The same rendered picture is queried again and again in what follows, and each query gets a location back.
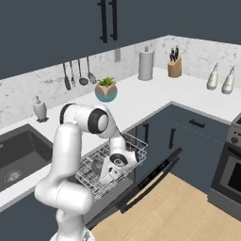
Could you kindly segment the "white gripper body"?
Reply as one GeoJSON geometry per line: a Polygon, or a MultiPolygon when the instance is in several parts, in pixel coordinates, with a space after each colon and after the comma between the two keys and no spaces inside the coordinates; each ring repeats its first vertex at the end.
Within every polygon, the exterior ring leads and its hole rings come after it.
{"type": "Polygon", "coordinates": [[[112,170],[113,168],[111,166],[102,169],[100,175],[100,183],[102,185],[108,185],[113,181],[112,170]]]}

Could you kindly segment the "grey cup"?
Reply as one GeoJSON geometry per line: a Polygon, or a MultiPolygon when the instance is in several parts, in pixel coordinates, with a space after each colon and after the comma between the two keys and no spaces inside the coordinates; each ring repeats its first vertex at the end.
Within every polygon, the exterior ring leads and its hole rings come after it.
{"type": "Polygon", "coordinates": [[[97,175],[100,175],[102,171],[102,162],[100,160],[94,159],[91,163],[91,168],[97,175]]]}

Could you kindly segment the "dark dishwasher door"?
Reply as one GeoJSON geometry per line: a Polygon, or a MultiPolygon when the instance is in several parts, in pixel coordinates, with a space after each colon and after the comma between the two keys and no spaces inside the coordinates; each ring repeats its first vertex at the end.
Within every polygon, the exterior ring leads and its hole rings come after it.
{"type": "Polygon", "coordinates": [[[118,210],[124,214],[141,201],[173,169],[179,161],[179,155],[182,150],[183,149],[179,147],[173,151],[155,170],[150,172],[139,183],[137,181],[132,182],[131,179],[127,177],[124,181],[120,181],[100,200],[94,202],[91,210],[84,215],[84,221],[87,227],[92,229],[99,222],[118,210]]]}

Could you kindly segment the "dark base cupboard door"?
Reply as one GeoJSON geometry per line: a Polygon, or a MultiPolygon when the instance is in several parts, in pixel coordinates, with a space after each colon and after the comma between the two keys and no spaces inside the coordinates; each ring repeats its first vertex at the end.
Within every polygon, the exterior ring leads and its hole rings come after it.
{"type": "Polygon", "coordinates": [[[143,124],[149,123],[149,142],[145,148],[147,152],[146,159],[135,169],[136,181],[138,183],[150,172],[155,170],[169,155],[169,136],[171,129],[169,114],[169,109],[165,108],[137,127],[137,138],[144,141],[145,128],[143,124]]]}
{"type": "Polygon", "coordinates": [[[183,150],[171,173],[208,194],[229,126],[215,123],[210,130],[200,128],[198,131],[175,122],[172,126],[176,129],[173,144],[183,150]]]}

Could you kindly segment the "plant in teal beige pot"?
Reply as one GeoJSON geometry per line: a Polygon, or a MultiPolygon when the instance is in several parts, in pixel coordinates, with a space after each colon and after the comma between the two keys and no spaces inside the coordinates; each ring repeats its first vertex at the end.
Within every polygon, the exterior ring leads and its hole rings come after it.
{"type": "Polygon", "coordinates": [[[101,102],[112,102],[117,97],[118,89],[113,77],[106,77],[98,81],[95,95],[101,102]]]}

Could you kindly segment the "dark sink basin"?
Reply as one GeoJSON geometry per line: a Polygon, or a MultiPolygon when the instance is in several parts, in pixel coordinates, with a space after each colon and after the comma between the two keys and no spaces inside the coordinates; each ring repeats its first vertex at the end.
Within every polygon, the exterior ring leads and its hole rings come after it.
{"type": "Polygon", "coordinates": [[[0,135],[0,192],[51,163],[53,143],[25,124],[0,135]]]}

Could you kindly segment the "dark cupboard under sink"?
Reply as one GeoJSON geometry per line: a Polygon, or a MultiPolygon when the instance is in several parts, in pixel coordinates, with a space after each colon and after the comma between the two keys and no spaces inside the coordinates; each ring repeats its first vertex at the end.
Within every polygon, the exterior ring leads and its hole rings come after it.
{"type": "Polygon", "coordinates": [[[29,194],[0,213],[0,241],[49,241],[57,231],[56,209],[29,194]]]}

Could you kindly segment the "white soap dispenser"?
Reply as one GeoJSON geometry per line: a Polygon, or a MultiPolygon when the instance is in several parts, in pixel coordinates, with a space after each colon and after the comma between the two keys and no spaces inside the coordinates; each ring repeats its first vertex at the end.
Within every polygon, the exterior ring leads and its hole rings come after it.
{"type": "Polygon", "coordinates": [[[33,109],[39,122],[47,121],[47,108],[45,102],[40,100],[39,96],[33,99],[33,109]]]}

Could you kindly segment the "hanging dark ladle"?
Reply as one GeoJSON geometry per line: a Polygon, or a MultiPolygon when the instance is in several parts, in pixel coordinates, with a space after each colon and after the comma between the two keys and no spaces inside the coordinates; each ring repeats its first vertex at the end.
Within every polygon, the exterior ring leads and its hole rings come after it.
{"type": "Polygon", "coordinates": [[[85,86],[85,85],[88,84],[88,79],[85,78],[85,77],[82,77],[80,59],[79,58],[77,59],[77,62],[78,62],[78,69],[79,69],[79,76],[80,76],[79,83],[80,83],[80,85],[85,86]]]}

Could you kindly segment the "hanging slotted turner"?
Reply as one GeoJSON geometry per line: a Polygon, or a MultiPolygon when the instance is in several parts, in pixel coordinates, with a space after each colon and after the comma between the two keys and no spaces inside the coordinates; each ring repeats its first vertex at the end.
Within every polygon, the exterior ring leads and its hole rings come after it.
{"type": "Polygon", "coordinates": [[[94,76],[93,73],[90,72],[88,56],[87,56],[87,64],[88,64],[88,79],[91,84],[96,84],[97,83],[96,77],[94,76]]]}

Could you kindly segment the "hanging dark spatula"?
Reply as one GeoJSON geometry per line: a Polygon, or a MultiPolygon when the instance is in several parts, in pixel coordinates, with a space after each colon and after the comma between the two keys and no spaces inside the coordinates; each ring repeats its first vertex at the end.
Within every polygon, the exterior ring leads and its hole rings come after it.
{"type": "Polygon", "coordinates": [[[65,87],[67,90],[71,90],[71,84],[70,84],[69,78],[66,73],[65,63],[62,63],[62,66],[63,66],[64,75],[65,75],[65,77],[64,77],[65,87]]]}

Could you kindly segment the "hanging fork tool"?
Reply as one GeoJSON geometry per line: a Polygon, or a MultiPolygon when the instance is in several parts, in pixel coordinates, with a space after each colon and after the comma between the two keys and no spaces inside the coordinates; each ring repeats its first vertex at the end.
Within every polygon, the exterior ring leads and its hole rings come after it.
{"type": "Polygon", "coordinates": [[[72,61],[70,60],[70,68],[71,68],[71,73],[72,73],[72,86],[75,88],[75,81],[74,81],[74,76],[73,76],[73,69],[72,69],[72,61]]]}

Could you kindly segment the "dark drawer front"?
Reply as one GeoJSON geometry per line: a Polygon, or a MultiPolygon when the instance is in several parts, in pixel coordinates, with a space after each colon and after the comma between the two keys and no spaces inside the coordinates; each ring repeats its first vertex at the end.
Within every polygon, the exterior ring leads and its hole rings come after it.
{"type": "Polygon", "coordinates": [[[181,108],[176,105],[171,106],[171,114],[172,114],[173,120],[176,123],[179,123],[182,126],[185,126],[188,129],[196,131],[200,134],[206,135],[207,137],[213,137],[215,139],[223,139],[226,137],[229,130],[229,125],[226,123],[222,123],[218,120],[212,120],[201,114],[197,114],[195,112],[181,108]],[[200,128],[198,126],[190,124],[189,120],[192,120],[192,119],[200,123],[205,123],[205,127],[200,128]]]}

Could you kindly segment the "white paper towel roll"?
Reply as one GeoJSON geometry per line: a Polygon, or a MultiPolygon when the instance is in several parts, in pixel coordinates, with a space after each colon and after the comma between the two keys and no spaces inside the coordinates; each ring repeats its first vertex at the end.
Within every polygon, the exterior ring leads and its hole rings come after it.
{"type": "Polygon", "coordinates": [[[148,46],[143,52],[139,53],[138,79],[149,81],[153,78],[153,57],[154,51],[151,51],[148,46]]]}

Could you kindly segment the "grey oven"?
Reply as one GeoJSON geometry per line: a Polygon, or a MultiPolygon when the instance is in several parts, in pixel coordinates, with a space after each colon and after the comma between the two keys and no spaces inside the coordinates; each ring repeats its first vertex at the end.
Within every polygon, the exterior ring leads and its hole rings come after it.
{"type": "Polygon", "coordinates": [[[228,131],[208,201],[241,221],[241,113],[228,131]]]}

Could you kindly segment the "wooden knife block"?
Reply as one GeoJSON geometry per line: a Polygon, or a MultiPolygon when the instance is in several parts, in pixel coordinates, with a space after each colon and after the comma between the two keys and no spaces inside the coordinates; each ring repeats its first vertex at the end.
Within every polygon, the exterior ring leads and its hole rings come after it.
{"type": "Polygon", "coordinates": [[[178,78],[182,75],[182,59],[179,55],[179,47],[175,46],[169,54],[170,62],[168,63],[169,77],[178,78]]]}

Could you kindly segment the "white bottle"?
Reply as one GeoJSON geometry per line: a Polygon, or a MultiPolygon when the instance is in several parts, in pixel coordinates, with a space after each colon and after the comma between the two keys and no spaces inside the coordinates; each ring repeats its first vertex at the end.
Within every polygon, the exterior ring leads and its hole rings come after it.
{"type": "Polygon", "coordinates": [[[207,81],[207,88],[210,90],[214,90],[217,87],[217,80],[218,80],[218,71],[217,65],[215,65],[213,71],[210,73],[210,76],[207,81]]]}
{"type": "Polygon", "coordinates": [[[234,68],[231,68],[230,73],[227,75],[221,89],[223,94],[230,94],[233,91],[233,82],[234,82],[234,68]]]}

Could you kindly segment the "dark wall cupboard door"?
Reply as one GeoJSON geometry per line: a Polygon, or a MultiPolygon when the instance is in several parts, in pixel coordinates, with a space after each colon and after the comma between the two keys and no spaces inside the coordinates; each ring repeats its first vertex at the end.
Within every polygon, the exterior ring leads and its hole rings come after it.
{"type": "Polygon", "coordinates": [[[119,45],[167,35],[241,45],[241,0],[117,0],[119,45]]]}
{"type": "Polygon", "coordinates": [[[98,0],[0,0],[0,79],[105,49],[98,0]]]}

